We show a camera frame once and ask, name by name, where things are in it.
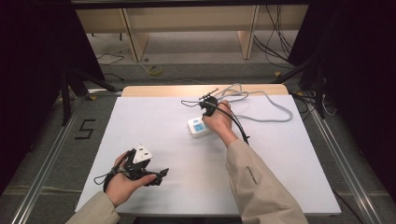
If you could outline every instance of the white plug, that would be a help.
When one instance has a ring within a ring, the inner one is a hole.
[[[196,119],[190,119],[188,122],[188,130],[187,132],[192,135],[192,137],[196,138],[207,133],[211,133],[209,128],[202,121],[202,117]]]
[[[148,161],[151,158],[151,152],[149,152],[144,146],[139,145],[136,148],[136,154],[134,154],[134,164],[137,164],[141,161]]]

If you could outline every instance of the white tabletop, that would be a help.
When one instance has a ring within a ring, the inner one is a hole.
[[[138,189],[117,211],[138,216],[238,216],[225,169],[226,149],[214,135],[199,139],[187,133],[187,120],[202,115],[181,100],[197,97],[121,97],[117,100],[77,210],[103,186],[93,179],[110,171],[124,151],[144,145],[153,155],[147,169],[168,176],[158,186]],[[271,99],[292,111],[284,123],[241,119],[250,146],[262,157],[306,215],[340,214],[326,176],[289,95]],[[232,103],[235,114],[257,119],[284,119],[264,96]]]

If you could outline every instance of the gray carpet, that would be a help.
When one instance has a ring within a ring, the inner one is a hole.
[[[125,79],[121,81],[114,76],[106,75],[107,82],[119,88],[129,85],[197,84],[191,81],[151,79],[139,64],[102,66],[102,69],[104,73],[113,73]],[[274,73],[278,71],[285,74],[288,70],[274,67],[271,64],[166,64],[163,66],[163,73],[159,77],[177,80],[194,79],[210,84],[270,83],[275,79]],[[298,90],[297,82],[298,78],[296,77],[288,80],[285,84],[289,90],[296,91]],[[91,83],[87,83],[87,86],[96,88]],[[116,96],[98,96],[95,100],[87,99],[84,101],[45,187],[29,216],[28,223],[65,223],[74,214],[79,194],[92,167],[116,99]],[[296,101],[296,104],[300,111],[304,111],[304,104],[299,101]],[[308,111],[301,116],[305,118],[305,128],[331,187],[339,192],[363,218],[312,115]],[[77,140],[76,137],[87,136],[87,133],[79,131],[84,119],[95,120],[86,122],[84,126],[85,128],[92,128],[93,132],[90,139]],[[396,223],[395,202],[388,196],[367,161],[359,154],[359,149],[356,147],[341,116],[326,116],[326,120],[338,143],[346,153],[349,162],[354,167],[358,179],[368,191],[384,223]],[[62,103],[56,102],[35,141],[33,151],[26,155],[20,169],[9,184],[9,188],[0,198],[0,223],[9,223],[13,218],[23,194],[27,187],[33,183],[35,174],[40,169],[55,141],[61,129],[61,123]],[[342,205],[342,209],[343,213],[340,216],[308,217],[308,221],[314,224],[359,223],[346,206]],[[131,220],[131,217],[122,217],[120,223],[132,223]]]

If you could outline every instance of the sleeve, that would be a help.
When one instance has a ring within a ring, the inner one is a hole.
[[[228,146],[226,168],[244,224],[308,223],[297,201],[244,141]]]
[[[97,192],[76,212],[66,224],[77,223],[117,223],[120,216],[104,192]]]

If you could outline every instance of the finger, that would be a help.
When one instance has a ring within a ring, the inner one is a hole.
[[[122,153],[120,156],[118,156],[117,158],[116,158],[116,161],[114,162],[114,165],[117,165],[119,162],[120,162],[120,160],[122,160],[122,158],[126,155],[128,153],[128,151],[126,151],[126,152],[124,152],[124,153]]]
[[[145,175],[142,178],[135,180],[134,184],[137,185],[138,188],[147,185],[149,182],[153,181],[157,176],[156,175]]]
[[[231,110],[231,105],[227,102],[221,102],[220,103],[220,107],[226,111],[230,111]]]
[[[230,105],[230,103],[229,103],[227,100],[223,100],[223,101],[221,101],[219,104],[220,104],[220,105],[227,105],[227,106]]]

